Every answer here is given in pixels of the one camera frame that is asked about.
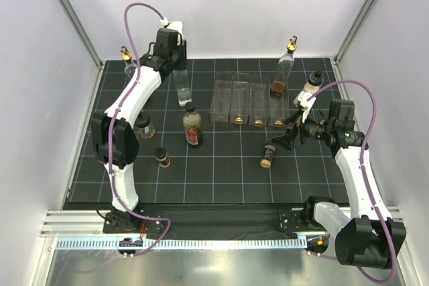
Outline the tall clear liquid bottle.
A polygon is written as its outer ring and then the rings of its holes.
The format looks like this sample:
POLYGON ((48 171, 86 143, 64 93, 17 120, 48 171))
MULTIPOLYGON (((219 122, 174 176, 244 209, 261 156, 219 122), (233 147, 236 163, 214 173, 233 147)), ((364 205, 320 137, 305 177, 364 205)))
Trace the tall clear liquid bottle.
POLYGON ((185 106, 186 103, 192 101, 188 71, 175 70, 173 71, 173 75, 178 95, 178 104, 180 106, 185 106))

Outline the tall bottle dark sauce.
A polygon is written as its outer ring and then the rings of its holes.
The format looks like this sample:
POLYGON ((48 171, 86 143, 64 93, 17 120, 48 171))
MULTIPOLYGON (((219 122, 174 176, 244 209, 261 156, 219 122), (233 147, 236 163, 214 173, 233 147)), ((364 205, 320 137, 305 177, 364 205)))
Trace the tall bottle dark sauce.
POLYGON ((125 63, 124 72, 128 78, 132 78, 137 68, 137 64, 133 60, 133 55, 125 46, 121 47, 121 54, 125 63))

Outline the short bottle brown sauce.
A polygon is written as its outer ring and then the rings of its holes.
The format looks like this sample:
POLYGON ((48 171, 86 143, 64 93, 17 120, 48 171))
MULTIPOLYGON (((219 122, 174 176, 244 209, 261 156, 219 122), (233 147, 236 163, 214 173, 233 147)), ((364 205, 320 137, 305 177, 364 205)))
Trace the short bottle brown sauce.
POLYGON ((281 97, 286 89, 288 77, 294 65, 294 52, 297 49, 297 40, 298 37, 295 35, 290 38, 290 42, 287 44, 286 53, 282 55, 278 61, 270 88, 270 94, 272 96, 281 97))

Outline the white powder shaker jar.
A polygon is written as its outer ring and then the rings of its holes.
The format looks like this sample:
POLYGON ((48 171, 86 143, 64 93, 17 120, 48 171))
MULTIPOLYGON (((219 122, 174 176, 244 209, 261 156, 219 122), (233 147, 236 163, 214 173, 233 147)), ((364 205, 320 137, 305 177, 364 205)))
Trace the white powder shaker jar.
POLYGON ((307 81, 303 87, 303 91, 314 94, 320 90, 323 81, 324 77, 321 71, 312 72, 307 78, 307 81))

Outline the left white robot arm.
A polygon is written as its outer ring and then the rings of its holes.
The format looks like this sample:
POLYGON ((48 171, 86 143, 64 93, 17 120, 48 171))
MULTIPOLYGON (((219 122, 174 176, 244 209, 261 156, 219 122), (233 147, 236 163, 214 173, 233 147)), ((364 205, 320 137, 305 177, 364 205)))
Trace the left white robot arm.
POLYGON ((145 221, 139 213, 133 176, 139 151, 133 128, 154 91, 173 71, 187 66, 182 23, 174 21, 161 27, 136 64, 131 80, 116 101, 90 119, 95 156, 105 166, 113 195, 111 210, 105 215, 105 233, 136 233, 145 221))

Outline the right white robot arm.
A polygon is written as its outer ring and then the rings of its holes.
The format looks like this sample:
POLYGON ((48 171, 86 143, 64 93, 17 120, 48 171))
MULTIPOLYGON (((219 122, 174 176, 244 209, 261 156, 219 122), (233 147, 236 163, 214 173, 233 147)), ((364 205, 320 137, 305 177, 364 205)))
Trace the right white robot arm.
POLYGON ((271 143, 288 151, 294 141, 322 141, 344 179, 351 215, 341 212, 332 198, 310 196, 300 213, 309 230, 324 228, 334 238, 336 258, 342 265, 391 269, 406 237, 403 223, 395 221, 385 207, 371 173, 365 134, 355 130, 355 104, 333 99, 327 119, 304 120, 302 111, 286 119, 283 135, 271 143))

